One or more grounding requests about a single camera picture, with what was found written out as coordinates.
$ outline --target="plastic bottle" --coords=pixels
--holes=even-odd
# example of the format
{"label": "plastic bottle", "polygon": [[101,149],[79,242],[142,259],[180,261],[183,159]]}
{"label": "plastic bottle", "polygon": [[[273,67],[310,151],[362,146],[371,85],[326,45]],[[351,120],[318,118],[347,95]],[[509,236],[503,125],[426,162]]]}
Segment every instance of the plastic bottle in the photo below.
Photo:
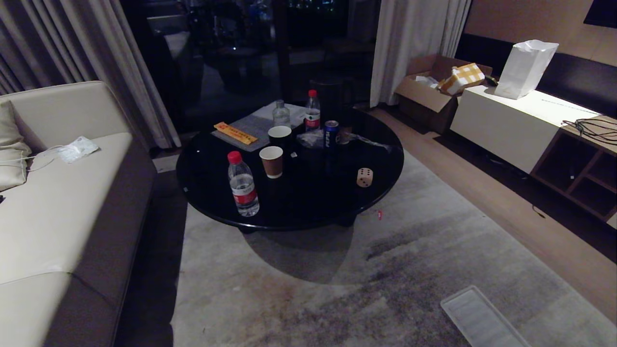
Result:
{"label": "plastic bottle", "polygon": [[276,108],[272,111],[272,118],[274,119],[274,126],[284,125],[291,128],[291,120],[289,118],[289,109],[285,107],[283,100],[276,100]]}
{"label": "plastic bottle", "polygon": [[321,110],[319,99],[317,99],[317,90],[311,89],[308,91],[307,112],[304,115],[304,126],[306,131],[321,129]]}
{"label": "plastic bottle", "polygon": [[242,161],[242,155],[238,151],[229,152],[227,160],[230,162],[227,174],[238,213],[244,217],[256,215],[259,211],[259,199],[251,169]]}

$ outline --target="wall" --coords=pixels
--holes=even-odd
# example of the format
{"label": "wall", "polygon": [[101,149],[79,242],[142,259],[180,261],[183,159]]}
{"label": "wall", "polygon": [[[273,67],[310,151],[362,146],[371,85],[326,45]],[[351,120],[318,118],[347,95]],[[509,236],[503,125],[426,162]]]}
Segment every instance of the wall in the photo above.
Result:
{"label": "wall", "polygon": [[465,33],[508,42],[538,39],[559,52],[617,66],[617,29],[583,24],[593,0],[473,0]]}

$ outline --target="cardboard box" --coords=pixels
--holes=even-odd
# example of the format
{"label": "cardboard box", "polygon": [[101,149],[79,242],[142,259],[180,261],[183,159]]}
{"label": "cardboard box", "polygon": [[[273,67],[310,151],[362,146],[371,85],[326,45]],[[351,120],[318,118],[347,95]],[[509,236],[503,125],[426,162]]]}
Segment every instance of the cardboard box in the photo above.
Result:
{"label": "cardboard box", "polygon": [[[399,97],[399,110],[413,120],[426,125],[440,134],[445,133],[452,123],[458,102],[456,96],[449,96],[439,90],[418,83],[416,76],[431,76],[437,81],[452,76],[452,67],[470,62],[443,57],[438,54],[412,59],[407,65],[407,76],[394,91]],[[490,76],[492,67],[478,64],[482,72]]]}

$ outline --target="television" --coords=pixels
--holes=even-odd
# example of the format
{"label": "television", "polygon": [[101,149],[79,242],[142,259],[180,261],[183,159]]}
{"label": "television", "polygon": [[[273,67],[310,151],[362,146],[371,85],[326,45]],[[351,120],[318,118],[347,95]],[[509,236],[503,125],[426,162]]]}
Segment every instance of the television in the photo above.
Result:
{"label": "television", "polygon": [[594,0],[583,23],[617,28],[617,0]]}

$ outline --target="bottle label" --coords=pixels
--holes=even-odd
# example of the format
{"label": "bottle label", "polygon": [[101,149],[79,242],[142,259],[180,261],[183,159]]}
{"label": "bottle label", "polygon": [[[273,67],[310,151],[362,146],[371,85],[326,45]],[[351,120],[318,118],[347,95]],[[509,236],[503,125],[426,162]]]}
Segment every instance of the bottle label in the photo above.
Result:
{"label": "bottle label", "polygon": [[233,199],[236,203],[245,205],[251,203],[257,197],[257,191],[255,190],[255,183],[251,183],[249,186],[241,189],[231,189],[233,193]]}
{"label": "bottle label", "polygon": [[317,119],[315,118],[315,116],[312,116],[313,119],[309,119],[309,117],[311,117],[311,116],[307,116],[304,119],[304,122],[305,122],[306,126],[309,127],[309,128],[318,128],[319,127],[319,123],[320,123],[319,122],[320,121],[319,115],[317,116]]}

